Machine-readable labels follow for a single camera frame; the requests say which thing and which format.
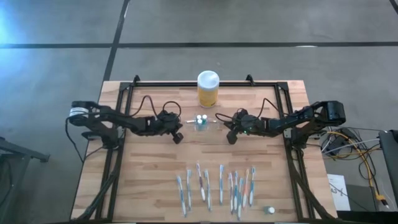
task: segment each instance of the small bottle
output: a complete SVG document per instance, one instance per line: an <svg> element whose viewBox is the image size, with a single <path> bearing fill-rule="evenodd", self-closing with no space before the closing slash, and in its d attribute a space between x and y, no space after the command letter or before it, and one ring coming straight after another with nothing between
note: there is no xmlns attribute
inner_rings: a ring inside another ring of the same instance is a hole
<svg viewBox="0 0 398 224"><path fill-rule="evenodd" d="M203 121L203 124L206 125L207 124L207 115L202 115L201 116L201 120Z"/></svg>
<svg viewBox="0 0 398 224"><path fill-rule="evenodd" d="M263 209L264 209L264 213L265 213L266 215L272 215L272 214L275 213L274 207L265 206Z"/></svg>
<svg viewBox="0 0 398 224"><path fill-rule="evenodd" d="M197 123L195 125L195 129L197 131L202 131L203 130L203 120L202 119L198 119Z"/></svg>

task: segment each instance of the metal stand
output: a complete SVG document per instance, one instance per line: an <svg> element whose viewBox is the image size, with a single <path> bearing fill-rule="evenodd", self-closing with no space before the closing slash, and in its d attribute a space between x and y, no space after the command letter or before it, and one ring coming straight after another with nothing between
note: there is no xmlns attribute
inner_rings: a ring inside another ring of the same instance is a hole
<svg viewBox="0 0 398 224"><path fill-rule="evenodd" d="M0 207L0 223L4 223L6 221L8 210L14 205L18 189L21 186L30 160L35 158L41 162L47 162L49 161L50 155L45 155L28 148L18 146L1 137L0 150L10 152L1 154L0 156L0 162L3 165L8 164L7 172L9 172L8 175L11 176L11 180L7 185L2 184L4 188L6 188L6 186L9 187L7 193L4 195L4 202Z"/></svg>
<svg viewBox="0 0 398 224"><path fill-rule="evenodd" d="M140 78L138 76L134 77L133 82L122 82L120 83L119 87L119 95L118 100L116 103L116 110L120 111L121 109L121 102L125 92L127 91L127 102L126 102L126 109L125 114L129 114L130 107L131 107L131 99L134 87L196 87L196 82L140 82ZM275 97L277 101L277 107L279 110L279 116L282 118L284 116L283 106L282 106L282 98L281 92L285 95L285 100L287 103L287 110L288 113L293 113L292 102L290 100L290 93L289 87L287 82L255 82L251 75L246 77L246 81L243 82L220 82L220 87L224 86L251 86L255 87L272 87L275 90ZM116 162L114 165L113 171L109 174L109 169L111 165L113 151L108 151L106 160L105 160L105 167L103 172L103 179L101 183L101 190L98 193L97 197L93 201L93 203L88 207L86 212L76 220L71 220L69 223L104 223L104 222L111 222L113 219L114 213L114 206L116 202L116 194L118 190L118 181L119 181L119 174L121 169L121 161L123 158L123 149L124 149L124 142L125 137L122 138L121 145L115 149L118 154L116 158ZM346 223L342 220L337 220L332 217L327 211L322 207L319 201L315 198L314 194L311 193L311 190L308 187L308 179L307 173L305 171L304 160L300 153L297 153L297 160L298 160L298 168L299 171L297 172L294 161L292 158L292 145L289 138L284 136L284 144L285 144L285 151L287 157L287 165L289 168L290 174L290 183L292 185L292 193L294 198L295 210L297 214L298 222L307 222L307 223ZM108 213L106 218L102 217L103 211L103 203L104 203L104 195L112 185L111 189L111 197L109 200L109 207ZM304 193L305 201L308 210L308 218L303 217L303 210L300 201L299 195L299 185ZM315 212L314 209L318 212L319 216L322 218L315 219ZM94 210L96 210L95 219L91 219L90 217L93 214Z"/></svg>

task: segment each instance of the paper sheet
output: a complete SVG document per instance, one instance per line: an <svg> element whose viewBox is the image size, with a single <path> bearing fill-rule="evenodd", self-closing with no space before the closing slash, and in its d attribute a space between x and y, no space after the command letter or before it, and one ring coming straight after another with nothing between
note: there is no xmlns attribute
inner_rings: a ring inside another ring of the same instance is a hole
<svg viewBox="0 0 398 224"><path fill-rule="evenodd" d="M335 203L335 208L337 211L350 211L349 201L347 195L346 182L344 181L343 175L328 174L329 185L331 195L333 196L333 201Z"/></svg>

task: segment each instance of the yellow cable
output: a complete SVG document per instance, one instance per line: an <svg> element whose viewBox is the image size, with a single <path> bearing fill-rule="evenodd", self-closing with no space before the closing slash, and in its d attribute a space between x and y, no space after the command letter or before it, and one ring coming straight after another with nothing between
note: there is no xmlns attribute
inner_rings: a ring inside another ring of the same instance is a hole
<svg viewBox="0 0 398 224"><path fill-rule="evenodd" d="M365 154L365 153L369 153L369 152L373 152L375 150L379 150L380 148L376 148L376 149L370 149L366 152L352 152L352 153L346 153L346 154L339 154L338 156L330 156L331 158L325 158L325 159L332 159L332 158L341 158L341 156L349 156L349 155L358 155L358 154Z"/></svg>
<svg viewBox="0 0 398 224"><path fill-rule="evenodd" d="M368 170L369 185L370 185L371 187L373 187L373 183L372 183L372 179L371 179L371 177L372 177L371 169L370 169L370 167L369 167L368 161L367 161L367 160L365 159L365 157L363 156L363 154L364 154L365 152L361 152L361 151L358 149L358 147L356 147L355 143L354 143L349 137L347 137L347 136L344 135L344 134L341 134L341 133L338 133L338 132L335 132L335 131L328 131L328 134L337 134L337 135L340 135L340 136L342 136L343 138L347 139L348 142L349 142L350 144L354 144L353 146L354 146L355 150L356 150L356 151L358 152L358 154L361 156L362 160L363 160L364 163L365 163L366 169ZM377 193L377 190L375 190L374 193L376 194L376 199L377 199L377 200L385 200L385 199L386 199L383 195L379 195L379 194Z"/></svg>

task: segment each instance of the yellow container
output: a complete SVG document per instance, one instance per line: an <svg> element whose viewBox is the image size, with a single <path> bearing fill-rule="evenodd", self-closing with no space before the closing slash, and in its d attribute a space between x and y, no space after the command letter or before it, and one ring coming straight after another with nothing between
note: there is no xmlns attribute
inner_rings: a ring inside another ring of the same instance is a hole
<svg viewBox="0 0 398 224"><path fill-rule="evenodd" d="M198 76L198 98L203 107L212 107L217 102L220 78L213 71L203 71Z"/></svg>

